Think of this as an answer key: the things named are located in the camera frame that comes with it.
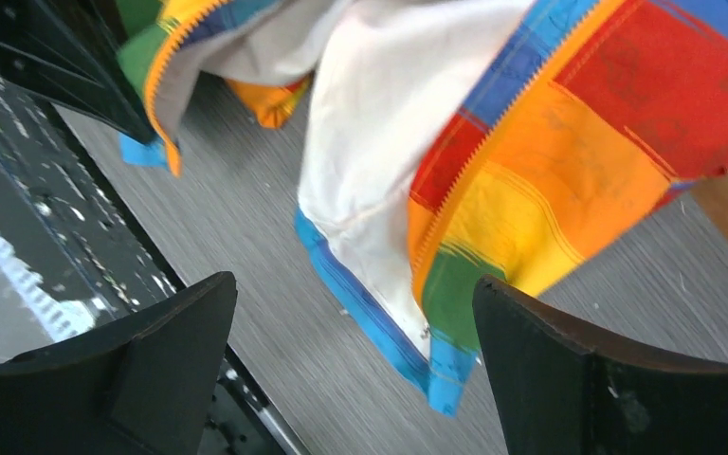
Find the rainbow striped zip jacket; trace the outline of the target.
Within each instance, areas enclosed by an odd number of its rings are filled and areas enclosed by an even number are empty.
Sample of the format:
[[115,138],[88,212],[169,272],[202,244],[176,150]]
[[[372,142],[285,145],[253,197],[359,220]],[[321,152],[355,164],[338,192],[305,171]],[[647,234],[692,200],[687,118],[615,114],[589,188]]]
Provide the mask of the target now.
[[454,415],[485,274],[538,296],[728,173],[728,1],[121,1],[121,69],[180,174],[201,73],[267,128],[311,99],[295,227],[381,353]]

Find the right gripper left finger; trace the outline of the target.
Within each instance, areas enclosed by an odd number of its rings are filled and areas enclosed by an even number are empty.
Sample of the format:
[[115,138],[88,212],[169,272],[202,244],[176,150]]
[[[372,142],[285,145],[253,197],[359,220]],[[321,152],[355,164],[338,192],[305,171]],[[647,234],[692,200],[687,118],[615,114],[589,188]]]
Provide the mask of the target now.
[[234,276],[0,364],[0,454],[194,454],[227,345]]

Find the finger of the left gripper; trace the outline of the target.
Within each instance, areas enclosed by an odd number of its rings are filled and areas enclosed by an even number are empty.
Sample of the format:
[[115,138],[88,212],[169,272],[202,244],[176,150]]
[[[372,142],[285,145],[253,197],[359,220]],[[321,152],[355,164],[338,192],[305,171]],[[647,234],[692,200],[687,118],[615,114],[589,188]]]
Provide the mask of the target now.
[[0,76],[142,143],[155,139],[118,63],[128,40],[117,1],[0,1]]

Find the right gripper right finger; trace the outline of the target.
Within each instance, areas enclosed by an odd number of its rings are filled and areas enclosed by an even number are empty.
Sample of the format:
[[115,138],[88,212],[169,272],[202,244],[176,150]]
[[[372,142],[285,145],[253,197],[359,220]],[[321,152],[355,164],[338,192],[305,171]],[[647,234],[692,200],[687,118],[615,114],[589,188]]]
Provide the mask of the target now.
[[728,454],[728,363],[620,336],[492,276],[473,312],[511,454]]

